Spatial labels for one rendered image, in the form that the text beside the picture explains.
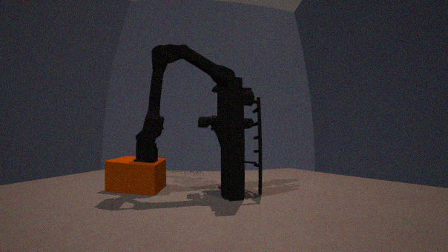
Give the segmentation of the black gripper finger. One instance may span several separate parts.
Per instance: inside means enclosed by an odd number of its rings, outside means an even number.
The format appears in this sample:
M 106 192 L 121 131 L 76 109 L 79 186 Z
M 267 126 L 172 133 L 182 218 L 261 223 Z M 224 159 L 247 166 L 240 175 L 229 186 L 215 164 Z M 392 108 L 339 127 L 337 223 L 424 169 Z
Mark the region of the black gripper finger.
M 211 130 L 213 130 L 216 133 L 221 147 L 221 126 L 212 126 Z

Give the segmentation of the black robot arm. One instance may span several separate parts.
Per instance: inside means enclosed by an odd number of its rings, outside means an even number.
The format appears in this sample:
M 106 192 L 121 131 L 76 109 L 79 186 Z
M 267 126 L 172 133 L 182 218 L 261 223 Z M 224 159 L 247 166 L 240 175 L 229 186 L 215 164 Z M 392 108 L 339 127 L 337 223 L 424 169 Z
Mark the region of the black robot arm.
M 143 129 L 136 135 L 135 162 L 152 163 L 158 161 L 157 144 L 154 142 L 160 136 L 162 130 L 164 130 L 163 123 L 165 118 L 163 116 L 160 117 L 160 99 L 162 77 L 168 63 L 184 59 L 207 73 L 217 83 L 211 91 L 217 93 L 217 103 L 221 102 L 221 95 L 227 92 L 228 77 L 236 77 L 232 69 L 211 62 L 185 44 L 158 45 L 151 52 L 153 73 L 151 77 L 149 106 Z

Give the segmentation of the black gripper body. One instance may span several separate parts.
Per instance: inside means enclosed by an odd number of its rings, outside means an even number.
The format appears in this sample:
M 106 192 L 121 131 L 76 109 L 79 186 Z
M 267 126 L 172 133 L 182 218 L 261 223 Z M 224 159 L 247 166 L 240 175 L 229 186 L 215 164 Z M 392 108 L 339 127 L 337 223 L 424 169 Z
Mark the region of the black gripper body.
M 221 125 L 221 102 L 217 103 L 217 120 L 211 120 L 211 117 L 201 116 L 198 118 L 198 127 L 208 126 L 220 126 Z M 244 118 L 245 129 L 249 129 L 254 126 L 254 120 Z

